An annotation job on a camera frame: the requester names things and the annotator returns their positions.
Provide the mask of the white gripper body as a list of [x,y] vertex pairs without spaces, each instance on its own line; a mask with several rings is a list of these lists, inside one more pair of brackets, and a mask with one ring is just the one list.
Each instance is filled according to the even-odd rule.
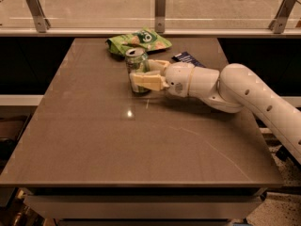
[[187,97],[189,79],[195,66],[191,63],[176,62],[166,69],[167,91],[173,96]]

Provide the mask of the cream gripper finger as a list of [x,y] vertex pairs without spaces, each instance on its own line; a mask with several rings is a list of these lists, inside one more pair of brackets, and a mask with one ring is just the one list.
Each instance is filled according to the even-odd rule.
[[170,65],[169,61],[149,59],[149,74],[160,74],[164,75],[167,67]]
[[160,74],[131,73],[130,78],[135,85],[145,89],[159,91],[169,87],[166,78]]

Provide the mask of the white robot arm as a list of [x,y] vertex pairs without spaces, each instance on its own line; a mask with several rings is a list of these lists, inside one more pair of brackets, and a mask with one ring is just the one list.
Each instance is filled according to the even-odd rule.
[[228,113],[248,108],[301,163],[301,111],[273,92],[248,67],[232,63],[222,71],[191,63],[151,60],[146,73],[131,73],[130,81],[150,90],[200,99]]

